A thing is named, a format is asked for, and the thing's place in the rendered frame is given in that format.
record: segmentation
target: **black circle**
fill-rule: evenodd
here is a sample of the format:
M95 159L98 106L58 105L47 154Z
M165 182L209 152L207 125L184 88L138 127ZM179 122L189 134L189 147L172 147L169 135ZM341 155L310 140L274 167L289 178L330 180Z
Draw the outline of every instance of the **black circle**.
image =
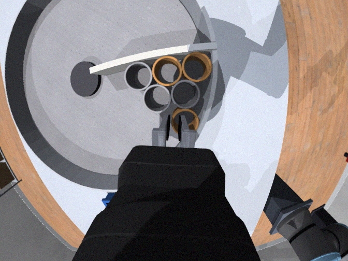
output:
M90 67L95 64L90 62L80 62L71 71L70 83L76 94L88 97L95 94L102 81L100 75L90 74Z

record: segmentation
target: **wooden surface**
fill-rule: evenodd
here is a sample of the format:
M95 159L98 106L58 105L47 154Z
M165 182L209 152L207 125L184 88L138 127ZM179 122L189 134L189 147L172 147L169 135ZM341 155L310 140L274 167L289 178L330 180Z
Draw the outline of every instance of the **wooden surface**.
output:
M17 186L33 207L62 238L72 247L78 248L84 234L52 197L29 159L7 104L1 68L0 148L17 179L22 179Z
M310 211L325 204L346 166L348 151L348 2L280 0L288 59L289 96L277 174ZM255 245L278 239L262 213Z

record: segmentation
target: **blue object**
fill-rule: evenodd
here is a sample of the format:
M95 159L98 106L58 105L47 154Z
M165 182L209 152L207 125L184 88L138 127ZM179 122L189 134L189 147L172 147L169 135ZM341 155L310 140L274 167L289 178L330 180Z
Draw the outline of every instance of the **blue object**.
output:
M106 198L103 198L101 201L104 203L105 207L108 205L108 203L110 202L110 200L112 199L112 197L116 194L116 192L112 192L112 193L108 193L108 195L106 196Z
M341 255L337 252L328 253L322 256L319 256L311 261L338 261L341 260Z

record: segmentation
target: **white bar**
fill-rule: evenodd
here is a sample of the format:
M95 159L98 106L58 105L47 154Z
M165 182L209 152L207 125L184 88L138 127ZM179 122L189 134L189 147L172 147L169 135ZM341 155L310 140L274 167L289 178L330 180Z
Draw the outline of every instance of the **white bar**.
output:
M137 61L153 60L165 55L180 55L189 54L190 52L211 50L216 50L216 42L207 42L199 44L194 43L192 45L175 46L158 50L152 50L148 52L142 52L125 56L116 60L112 60L110 62L98 64L96 66L90 67L90 73L97 75L110 75L124 71L129 64Z

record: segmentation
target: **orange ring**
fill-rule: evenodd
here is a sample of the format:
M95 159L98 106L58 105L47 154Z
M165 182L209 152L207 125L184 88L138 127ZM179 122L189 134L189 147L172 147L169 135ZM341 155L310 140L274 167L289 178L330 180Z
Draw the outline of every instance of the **orange ring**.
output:
M188 61L197 61L202 65L204 69L202 77L195 80L187 75L185 71L185 63ZM186 57L182 61L182 73L184 74L184 77L193 82L201 82L207 79L209 75L211 74L211 69L212 69L211 60L209 59L209 57L207 57L204 53L201 53L201 52L189 53L188 55L186 55Z
M160 80L158 79L157 77L157 74L159 73L159 70L162 68L163 65L165 64L172 64L172 65L175 65L176 68L179 69L179 76L178 78L172 82L172 83L163 83L163 82L160 82ZM181 64L179 62L178 59L176 59L175 57L173 56L162 56L161 58L158 58L156 60L156 62L153 64L152 66L152 76L153 78L155 79L156 82L158 82L160 85L163 85L163 86L172 86L174 84L176 84L181 76L182 76L182 68L181 68Z
M183 111L188 111L188 112L193 114L193 121L188 125L188 128L196 131L198 128L198 125L199 125L199 118L198 118L197 114L191 109L180 109L179 107L173 111L173 115L171 117L171 126L172 126L173 130L176 133L179 133L178 132L179 125L175 122L174 118L176 115L178 115L180 112L183 112Z

